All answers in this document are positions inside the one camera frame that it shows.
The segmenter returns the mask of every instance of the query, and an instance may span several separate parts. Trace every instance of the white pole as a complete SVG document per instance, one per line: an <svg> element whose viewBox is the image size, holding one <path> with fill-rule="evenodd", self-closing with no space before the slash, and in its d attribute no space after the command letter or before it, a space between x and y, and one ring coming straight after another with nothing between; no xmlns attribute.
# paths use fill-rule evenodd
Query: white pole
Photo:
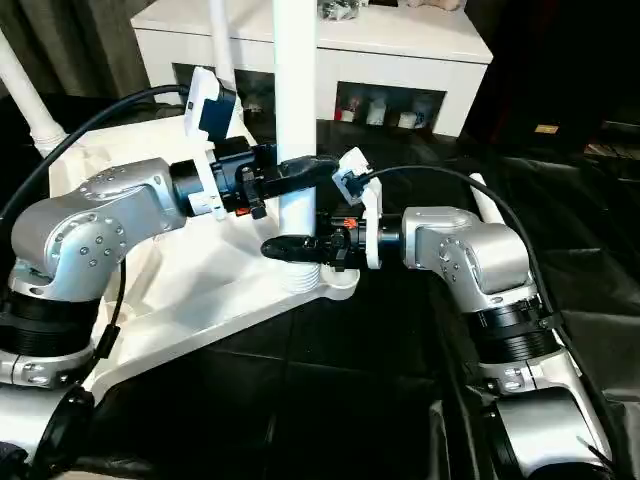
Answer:
<svg viewBox="0 0 640 480"><path fill-rule="evenodd" d="M0 29L0 79L29 124L31 137L42 156L49 154L65 133L51 117L47 107L22 68L7 38Z"/></svg>
<svg viewBox="0 0 640 480"><path fill-rule="evenodd" d="M479 173L472 173L469 175L476 182L480 182L485 187L487 184L484 181L484 177ZM502 218L502 214L500 210L498 210L498 206L495 204L493 200L487 197L480 190L476 190L471 187L471 193L473 194L473 198L478 204L478 210L480 211L480 217L485 223L502 223L504 225L504 218Z"/></svg>
<svg viewBox="0 0 640 480"><path fill-rule="evenodd" d="M316 154L317 0L274 0L276 135L278 163ZM316 191L280 197L280 234L314 235ZM286 264L285 286L313 289L320 267Z"/></svg>
<svg viewBox="0 0 640 480"><path fill-rule="evenodd" d="M222 81L225 87L237 91L225 0L209 0L209 18L215 54L216 77Z"/></svg>

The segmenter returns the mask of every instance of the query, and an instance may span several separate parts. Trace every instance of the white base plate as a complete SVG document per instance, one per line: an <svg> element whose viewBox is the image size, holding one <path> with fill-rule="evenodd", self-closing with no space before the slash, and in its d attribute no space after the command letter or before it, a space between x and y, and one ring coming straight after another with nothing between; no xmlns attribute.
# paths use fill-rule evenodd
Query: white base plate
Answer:
<svg viewBox="0 0 640 480"><path fill-rule="evenodd" d="M244 125L234 124L229 136L244 135L253 144ZM80 145L51 169L52 195L67 193L111 166L157 157L171 164L187 160L193 151L183 117L93 131ZM359 272L336 273L328 267L322 267L320 282L309 292L283 288L286 264L260 253L264 240L278 234L277 201L267 207L269 217L260 221L234 215L222 222L211 215L193 218L182 230L149 239L130 252L120 337L110 358L84 385L96 401L119 382L289 309L320 297L344 300L353 294ZM94 342L111 316L118 283L115 272Z"/></svg>

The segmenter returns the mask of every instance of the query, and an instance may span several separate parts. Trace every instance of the black fabric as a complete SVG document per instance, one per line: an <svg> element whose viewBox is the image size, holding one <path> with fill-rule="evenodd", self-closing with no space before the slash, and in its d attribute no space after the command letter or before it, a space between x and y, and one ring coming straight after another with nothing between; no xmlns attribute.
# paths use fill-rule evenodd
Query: black fabric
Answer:
<svg viewBox="0 0 640 480"><path fill-rule="evenodd" d="M251 125L261 140L272 125ZM321 122L321 150L376 167L435 161L411 132ZM434 145L448 158L453 147ZM557 306L595 372L640 476L640 167L470 151L521 215ZM386 212L475 210L432 173L384 179ZM321 207L340 204L331 185ZM317 300L113 388L77 468L131 478L492 479L477 356L446 285L388 262L355 295Z"/></svg>

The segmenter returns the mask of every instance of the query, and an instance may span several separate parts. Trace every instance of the white cabinet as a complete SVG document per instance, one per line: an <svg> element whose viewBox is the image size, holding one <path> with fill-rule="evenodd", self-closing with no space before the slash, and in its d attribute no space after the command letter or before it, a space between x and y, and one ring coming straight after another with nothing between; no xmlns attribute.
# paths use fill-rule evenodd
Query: white cabinet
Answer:
<svg viewBox="0 0 640 480"><path fill-rule="evenodd" d="M236 69L272 73L271 1L229 0L227 11ZM345 83L436 91L444 97L433 132L460 134L492 60L463 10L370 6L355 20L318 21L319 118L334 119ZM175 83L175 64L215 66L206 0L158 0L131 23L152 86Z"/></svg>

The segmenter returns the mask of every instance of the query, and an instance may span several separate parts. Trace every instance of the black cylinder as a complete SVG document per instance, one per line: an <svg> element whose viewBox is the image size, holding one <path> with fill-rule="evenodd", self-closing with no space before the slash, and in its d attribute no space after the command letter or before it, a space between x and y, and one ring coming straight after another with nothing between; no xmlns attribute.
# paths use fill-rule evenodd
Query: black cylinder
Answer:
<svg viewBox="0 0 640 480"><path fill-rule="evenodd" d="M540 325L537 302L513 305L469 315L469 330L480 361L508 363L556 352L560 347L550 330Z"/></svg>
<svg viewBox="0 0 640 480"><path fill-rule="evenodd" d="M57 357L89 345L100 299L59 302L9 291L0 312L0 350Z"/></svg>

